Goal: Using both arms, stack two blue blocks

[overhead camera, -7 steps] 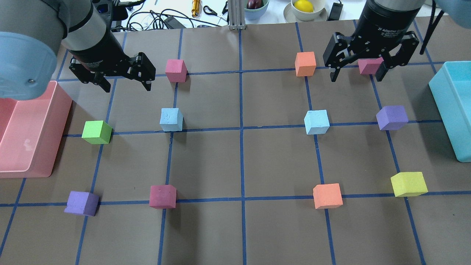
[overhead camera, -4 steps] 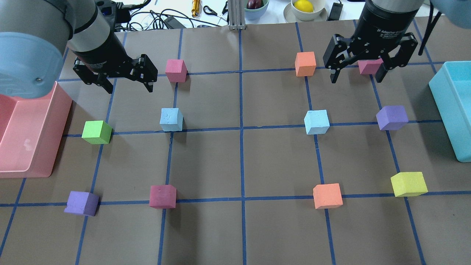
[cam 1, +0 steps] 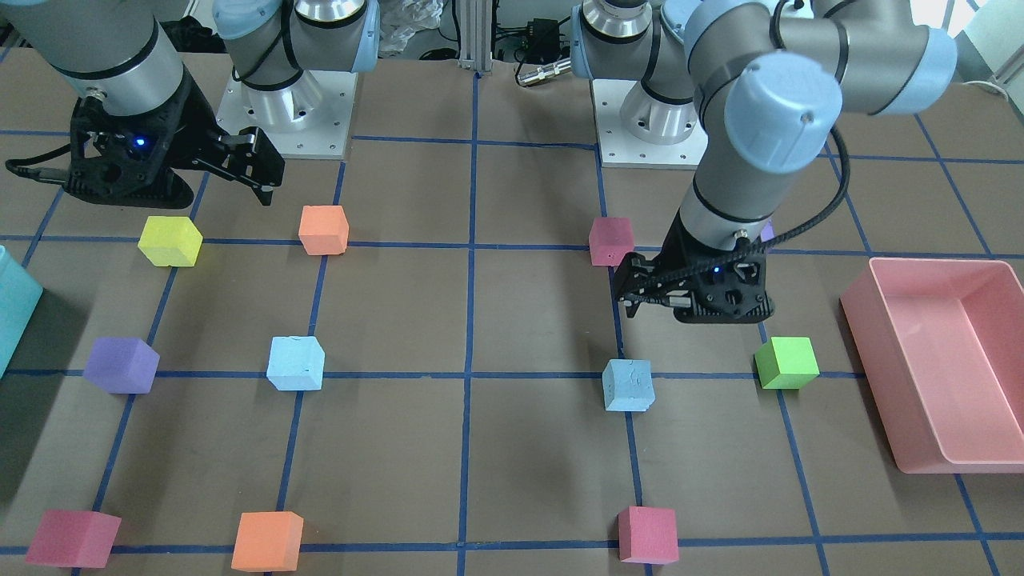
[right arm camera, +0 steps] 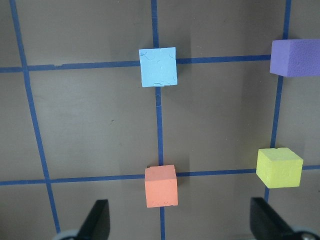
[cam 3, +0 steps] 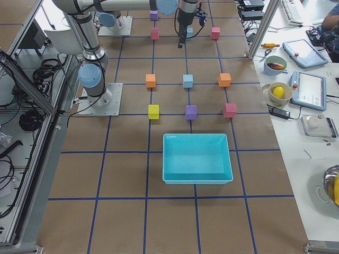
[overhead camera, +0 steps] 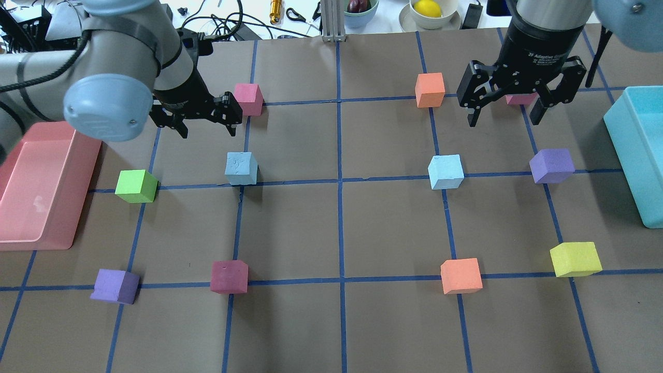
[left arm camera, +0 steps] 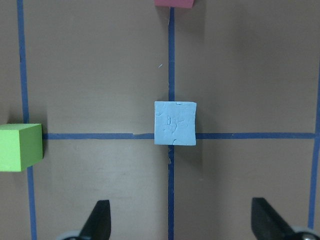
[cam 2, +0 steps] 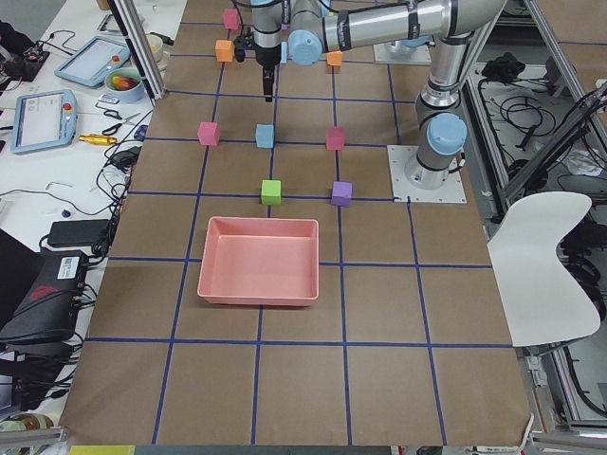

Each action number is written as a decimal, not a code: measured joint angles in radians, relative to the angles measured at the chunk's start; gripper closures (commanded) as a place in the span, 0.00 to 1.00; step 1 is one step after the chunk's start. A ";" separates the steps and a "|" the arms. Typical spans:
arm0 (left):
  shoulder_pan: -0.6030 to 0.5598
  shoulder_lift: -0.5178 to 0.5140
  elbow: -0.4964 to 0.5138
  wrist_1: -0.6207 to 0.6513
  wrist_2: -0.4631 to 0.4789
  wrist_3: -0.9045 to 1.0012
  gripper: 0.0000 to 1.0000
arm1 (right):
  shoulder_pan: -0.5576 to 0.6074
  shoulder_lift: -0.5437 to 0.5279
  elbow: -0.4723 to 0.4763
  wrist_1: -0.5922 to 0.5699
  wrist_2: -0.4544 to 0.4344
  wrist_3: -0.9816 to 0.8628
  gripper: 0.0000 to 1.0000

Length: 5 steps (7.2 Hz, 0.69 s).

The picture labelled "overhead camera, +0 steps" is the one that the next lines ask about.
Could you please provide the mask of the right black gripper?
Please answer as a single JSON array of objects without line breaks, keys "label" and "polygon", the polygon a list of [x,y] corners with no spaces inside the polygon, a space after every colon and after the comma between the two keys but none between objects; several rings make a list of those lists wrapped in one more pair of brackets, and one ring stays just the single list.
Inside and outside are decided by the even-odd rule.
[{"label": "right black gripper", "polygon": [[[529,114],[532,125],[538,125],[549,108],[572,102],[587,73],[580,57],[570,55],[582,30],[544,30],[511,21],[494,65],[470,61],[461,78],[456,95],[467,109],[469,126],[477,125],[482,108],[504,95],[537,92]],[[559,75],[561,81],[550,90],[547,84]]]}]

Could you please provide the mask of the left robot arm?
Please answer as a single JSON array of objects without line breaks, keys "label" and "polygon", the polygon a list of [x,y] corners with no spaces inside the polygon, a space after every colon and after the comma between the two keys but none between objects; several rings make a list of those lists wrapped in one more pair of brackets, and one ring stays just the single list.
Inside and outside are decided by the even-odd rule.
[{"label": "left robot arm", "polygon": [[66,121],[104,142],[135,139],[148,120],[186,138],[185,120],[224,125],[242,109],[213,96],[197,70],[200,38],[175,28],[159,1],[84,1],[76,50],[2,56],[2,159],[36,123]]}]

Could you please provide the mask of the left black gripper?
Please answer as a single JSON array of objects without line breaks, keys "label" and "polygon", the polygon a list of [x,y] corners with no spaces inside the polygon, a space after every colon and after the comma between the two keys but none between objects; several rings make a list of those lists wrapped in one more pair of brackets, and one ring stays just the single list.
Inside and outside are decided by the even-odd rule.
[{"label": "left black gripper", "polygon": [[184,119],[222,124],[230,137],[235,137],[237,126],[242,124],[242,107],[234,94],[224,92],[214,97],[202,78],[187,78],[178,87],[168,90],[154,89],[152,95],[160,102],[154,104],[149,113],[154,125],[175,130],[182,139],[189,137]]}]

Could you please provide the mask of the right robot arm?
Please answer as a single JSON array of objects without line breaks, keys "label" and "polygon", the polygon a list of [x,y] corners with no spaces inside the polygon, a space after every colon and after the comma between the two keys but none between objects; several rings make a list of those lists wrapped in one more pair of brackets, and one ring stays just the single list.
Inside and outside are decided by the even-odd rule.
[{"label": "right robot arm", "polygon": [[595,14],[603,41],[616,36],[640,52],[661,52],[661,1],[507,1],[511,23],[496,62],[471,61],[457,90],[470,126],[481,109],[505,95],[538,94],[530,112],[537,125],[547,109],[574,100],[595,67],[571,50]]}]

